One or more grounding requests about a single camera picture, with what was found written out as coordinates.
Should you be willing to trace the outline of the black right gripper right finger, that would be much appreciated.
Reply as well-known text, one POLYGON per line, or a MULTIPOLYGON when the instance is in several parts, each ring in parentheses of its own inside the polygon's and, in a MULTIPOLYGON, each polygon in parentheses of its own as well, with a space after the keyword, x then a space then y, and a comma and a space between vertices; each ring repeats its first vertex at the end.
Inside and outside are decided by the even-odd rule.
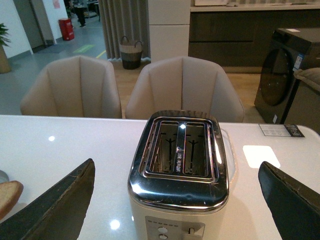
POLYGON ((320 194, 264 161, 258 170, 264 200, 283 240, 320 238, 320 194))

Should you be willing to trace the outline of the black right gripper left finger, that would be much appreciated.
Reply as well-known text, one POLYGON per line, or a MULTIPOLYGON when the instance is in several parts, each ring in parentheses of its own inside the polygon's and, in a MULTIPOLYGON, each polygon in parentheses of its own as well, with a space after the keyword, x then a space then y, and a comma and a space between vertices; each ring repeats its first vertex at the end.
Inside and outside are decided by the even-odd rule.
POLYGON ((89 158, 46 192, 0 224, 2 240, 76 240, 95 183, 89 158))

